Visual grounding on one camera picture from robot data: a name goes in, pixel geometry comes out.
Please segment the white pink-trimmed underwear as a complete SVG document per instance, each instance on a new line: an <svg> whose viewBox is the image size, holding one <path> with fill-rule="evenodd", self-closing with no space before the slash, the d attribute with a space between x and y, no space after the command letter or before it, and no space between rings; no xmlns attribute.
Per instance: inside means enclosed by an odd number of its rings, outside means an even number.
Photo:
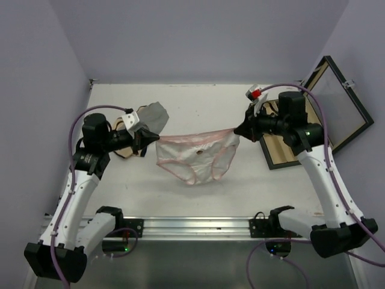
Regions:
<svg viewBox="0 0 385 289"><path fill-rule="evenodd" d="M188 185L219 181L229 170L240 144L234 129L169 135L156 142L157 166Z"/></svg>

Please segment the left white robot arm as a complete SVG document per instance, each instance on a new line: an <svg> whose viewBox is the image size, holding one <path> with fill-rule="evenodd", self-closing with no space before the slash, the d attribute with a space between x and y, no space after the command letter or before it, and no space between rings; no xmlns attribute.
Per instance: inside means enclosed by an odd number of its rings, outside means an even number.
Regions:
<svg viewBox="0 0 385 289"><path fill-rule="evenodd" d="M82 138L69 149L70 172L67 185L38 242L28 243L24 256L33 272L56 279L64 288L78 282L97 247L108 235L138 239L138 232L125 225L120 208L102 206L81 228L85 208L99 185L110 161L110 153L132 148L137 153L159 140L159 134L140 121L134 111L122 116L123 129L112 129L104 114L84 118Z"/></svg>

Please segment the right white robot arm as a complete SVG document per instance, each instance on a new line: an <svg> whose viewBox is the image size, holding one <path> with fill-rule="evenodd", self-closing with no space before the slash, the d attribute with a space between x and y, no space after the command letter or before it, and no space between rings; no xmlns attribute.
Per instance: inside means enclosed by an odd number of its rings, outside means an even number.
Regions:
<svg viewBox="0 0 385 289"><path fill-rule="evenodd" d="M269 232L279 237L293 231L307 237L323 258L364 245L378 231L378 225L375 219L367 219L350 197L323 127L307 120L306 98L300 92L280 93L278 111L268 114L265 94L255 90L246 96L251 104L235 134L253 142L265 134L281 136L307 172L324 213L321 220L302 220L292 206L274 209L268 221Z"/></svg>

